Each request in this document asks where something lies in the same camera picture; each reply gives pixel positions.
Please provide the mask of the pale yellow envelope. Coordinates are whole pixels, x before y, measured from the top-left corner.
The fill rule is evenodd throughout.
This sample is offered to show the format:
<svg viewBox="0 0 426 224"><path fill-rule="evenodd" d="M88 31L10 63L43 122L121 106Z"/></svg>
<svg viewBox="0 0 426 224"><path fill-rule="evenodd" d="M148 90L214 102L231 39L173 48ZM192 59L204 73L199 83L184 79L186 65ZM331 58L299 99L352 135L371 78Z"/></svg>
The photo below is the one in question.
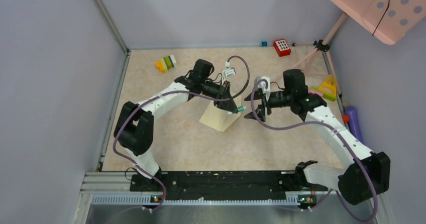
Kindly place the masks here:
<svg viewBox="0 0 426 224"><path fill-rule="evenodd" d="M228 114L227 111L217 108L213 101L210 101L199 122L219 132L224 132L240 116L241 113Z"/></svg>

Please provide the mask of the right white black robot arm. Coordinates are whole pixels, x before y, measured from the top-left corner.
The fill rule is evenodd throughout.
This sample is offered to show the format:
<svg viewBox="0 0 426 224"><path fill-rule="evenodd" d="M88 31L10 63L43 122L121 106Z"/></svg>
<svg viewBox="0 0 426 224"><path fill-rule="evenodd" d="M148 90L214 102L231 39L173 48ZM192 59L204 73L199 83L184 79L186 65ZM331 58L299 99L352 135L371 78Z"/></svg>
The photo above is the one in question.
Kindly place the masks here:
<svg viewBox="0 0 426 224"><path fill-rule="evenodd" d="M376 153L357 139L332 113L325 100L311 93L300 69L283 72L284 87L271 91L269 77L257 77L245 100L254 105L247 119L266 121L273 108L289 107L302 120L300 126L309 125L317 131L335 153L342 167L319 164L318 161L300 162L295 169L295 185L308 190L314 184L337 191L351 205L376 198L389 189L390 158L384 152Z"/></svg>

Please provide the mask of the white glue stick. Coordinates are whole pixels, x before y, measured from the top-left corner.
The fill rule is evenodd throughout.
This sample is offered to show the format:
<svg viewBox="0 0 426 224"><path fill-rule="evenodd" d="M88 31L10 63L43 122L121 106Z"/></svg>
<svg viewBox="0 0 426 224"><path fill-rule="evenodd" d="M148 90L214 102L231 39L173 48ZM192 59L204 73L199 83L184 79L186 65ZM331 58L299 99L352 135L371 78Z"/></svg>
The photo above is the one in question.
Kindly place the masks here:
<svg viewBox="0 0 426 224"><path fill-rule="evenodd" d="M239 107L237 107L237 111L240 113L240 112L243 112L243 111L245 111L247 109L247 107L246 106L239 106Z"/></svg>

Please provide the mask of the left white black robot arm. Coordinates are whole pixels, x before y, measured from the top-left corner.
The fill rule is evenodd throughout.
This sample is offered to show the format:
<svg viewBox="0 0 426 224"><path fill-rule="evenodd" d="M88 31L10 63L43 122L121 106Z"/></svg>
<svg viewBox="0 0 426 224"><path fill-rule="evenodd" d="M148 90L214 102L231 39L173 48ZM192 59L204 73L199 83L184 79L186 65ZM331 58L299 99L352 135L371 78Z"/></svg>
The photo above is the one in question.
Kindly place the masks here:
<svg viewBox="0 0 426 224"><path fill-rule="evenodd" d="M214 106L226 115L239 115L238 106L230 92L231 84L226 80L227 76L235 74L235 69L227 61L220 83L209 78L213 69L212 63L198 59L192 70L176 78L157 95L139 103L128 101L123 105L114 137L129 153L131 161L143 176L142 184L148 190L156 190L161 184L161 177L157 174L160 167L150 151L157 119L194 96L213 99Z"/></svg>

